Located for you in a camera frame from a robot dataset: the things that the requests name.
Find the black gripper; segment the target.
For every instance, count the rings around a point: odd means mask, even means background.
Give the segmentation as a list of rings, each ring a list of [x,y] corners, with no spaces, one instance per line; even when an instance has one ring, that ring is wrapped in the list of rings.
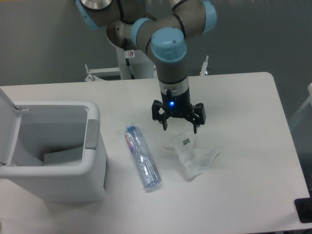
[[[196,134],[198,128],[205,124],[205,108],[203,103],[192,105],[190,101],[190,90],[183,94],[168,98],[161,93],[162,102],[154,100],[152,104],[152,119],[162,124],[163,130],[167,130],[169,117],[185,118],[193,125]]]

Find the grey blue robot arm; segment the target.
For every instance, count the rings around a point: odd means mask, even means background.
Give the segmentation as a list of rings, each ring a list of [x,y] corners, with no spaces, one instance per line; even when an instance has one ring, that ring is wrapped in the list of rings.
[[[142,51],[156,66],[162,99],[152,104],[152,118],[167,128],[170,117],[183,118],[194,129],[206,120],[204,105],[191,104],[186,40],[212,30],[217,12],[208,0],[172,0],[172,14],[151,19],[144,0],[77,0],[85,23],[101,28],[121,22],[128,27],[117,36]]]

